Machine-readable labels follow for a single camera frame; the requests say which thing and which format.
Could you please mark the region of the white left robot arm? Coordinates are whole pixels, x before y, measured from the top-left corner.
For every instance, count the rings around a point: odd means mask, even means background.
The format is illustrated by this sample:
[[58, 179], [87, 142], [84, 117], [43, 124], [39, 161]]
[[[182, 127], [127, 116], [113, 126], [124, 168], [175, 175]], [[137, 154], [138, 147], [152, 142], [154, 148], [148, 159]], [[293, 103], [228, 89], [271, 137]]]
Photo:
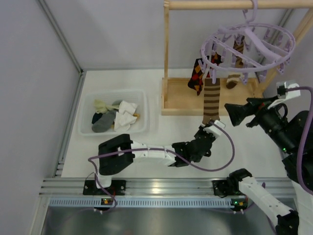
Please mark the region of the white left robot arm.
[[184, 167], [198, 163], [202, 157], [211, 156], [213, 142], [221, 135], [213, 125], [201, 125], [194, 139], [176, 142], [169, 146], [146, 145], [131, 140], [129, 134], [121, 134], [98, 146], [98, 155], [89, 162], [95, 167], [94, 187], [106, 190], [112, 185], [112, 177], [131, 164], [150, 163], [166, 167]]

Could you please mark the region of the white sock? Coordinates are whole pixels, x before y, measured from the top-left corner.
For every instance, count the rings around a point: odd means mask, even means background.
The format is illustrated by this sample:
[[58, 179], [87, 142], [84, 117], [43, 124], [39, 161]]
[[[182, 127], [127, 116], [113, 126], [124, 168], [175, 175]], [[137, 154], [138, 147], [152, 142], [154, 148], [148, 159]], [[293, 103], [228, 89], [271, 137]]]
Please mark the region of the white sock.
[[136, 116], [133, 116], [127, 112], [123, 114], [117, 112], [114, 121], [114, 130], [116, 132], [126, 132], [129, 130], [130, 126], [136, 122], [136, 120]]
[[133, 115], [137, 109], [138, 105], [135, 103], [129, 103], [126, 101], [122, 101], [119, 104], [119, 113], [124, 114], [124, 113], [129, 113], [130, 115]]

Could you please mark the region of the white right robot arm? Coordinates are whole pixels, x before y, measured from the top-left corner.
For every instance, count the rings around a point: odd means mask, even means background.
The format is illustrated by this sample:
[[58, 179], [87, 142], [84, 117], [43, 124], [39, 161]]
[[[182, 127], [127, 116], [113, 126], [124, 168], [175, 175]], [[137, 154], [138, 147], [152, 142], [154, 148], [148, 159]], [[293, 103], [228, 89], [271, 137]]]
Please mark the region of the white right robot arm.
[[252, 116], [246, 126], [259, 127], [277, 145], [282, 154], [278, 169], [294, 188], [297, 208], [282, 204], [242, 168], [229, 174], [230, 192], [248, 196], [272, 222], [278, 235], [311, 235], [313, 233], [313, 112], [304, 110], [291, 120], [288, 108], [277, 97], [249, 98], [245, 105], [225, 104], [233, 126]]

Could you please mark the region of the brown striped sock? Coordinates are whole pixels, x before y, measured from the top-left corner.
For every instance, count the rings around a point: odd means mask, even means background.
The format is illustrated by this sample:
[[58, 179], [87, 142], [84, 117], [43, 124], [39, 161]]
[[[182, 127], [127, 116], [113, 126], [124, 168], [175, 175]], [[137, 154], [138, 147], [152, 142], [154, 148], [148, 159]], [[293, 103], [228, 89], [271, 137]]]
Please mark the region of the brown striped sock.
[[210, 120], [220, 120], [220, 80], [213, 84], [211, 78], [205, 78], [203, 87], [203, 119], [202, 123], [207, 124]]
[[[245, 37], [242, 36], [240, 40], [235, 40], [234, 41], [234, 44], [233, 44], [233, 48], [243, 54], [244, 52], [244, 47], [245, 47], [245, 44], [244, 44], [244, 40], [245, 40]], [[242, 68], [243, 67], [243, 62], [242, 62], [242, 58], [239, 57], [239, 56], [236, 56], [236, 62], [235, 62], [235, 68]], [[233, 73], [230, 73], [228, 75], [228, 78], [226, 80], [226, 88], [227, 89], [233, 89], [239, 82], [240, 80], [240, 76], [241, 74], [238, 73], [238, 72], [233, 72]]]

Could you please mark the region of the purple round clip hanger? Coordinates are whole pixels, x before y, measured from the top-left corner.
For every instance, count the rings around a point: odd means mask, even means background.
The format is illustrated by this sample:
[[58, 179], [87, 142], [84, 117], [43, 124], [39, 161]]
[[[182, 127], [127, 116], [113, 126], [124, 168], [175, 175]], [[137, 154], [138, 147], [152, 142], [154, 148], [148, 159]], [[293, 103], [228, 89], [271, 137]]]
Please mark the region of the purple round clip hanger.
[[[203, 62], [199, 62], [204, 75], [209, 75], [213, 82], [217, 80], [217, 72], [238, 72], [240, 80], [247, 83], [251, 73], [258, 75], [264, 81], [267, 72], [275, 68], [280, 74], [284, 73], [285, 66], [290, 63], [296, 41], [293, 34], [287, 29], [268, 23], [257, 23], [255, 18], [258, 10], [258, 1], [252, 2], [251, 17], [248, 10], [243, 10], [245, 22], [233, 26], [221, 26], [205, 39], [200, 55]], [[235, 40], [244, 36], [244, 52], [237, 52], [233, 48]], [[218, 53], [222, 63], [217, 66], [211, 63], [211, 55]], [[243, 67], [235, 68], [236, 56], [242, 58]]]

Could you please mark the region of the argyle sock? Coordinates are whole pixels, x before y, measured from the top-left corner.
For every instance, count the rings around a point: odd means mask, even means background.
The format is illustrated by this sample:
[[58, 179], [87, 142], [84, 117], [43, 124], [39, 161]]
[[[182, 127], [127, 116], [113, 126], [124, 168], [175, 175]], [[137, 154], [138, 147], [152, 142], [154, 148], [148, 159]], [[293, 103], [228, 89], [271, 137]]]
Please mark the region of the argyle sock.
[[202, 58], [198, 58], [195, 60], [192, 75], [190, 80], [188, 81], [187, 86], [196, 91], [197, 96], [199, 96], [203, 89], [203, 72], [201, 70], [201, 66], [199, 62], [203, 62]]
[[211, 55], [211, 63], [219, 66], [222, 63], [222, 57], [216, 52], [214, 55]]

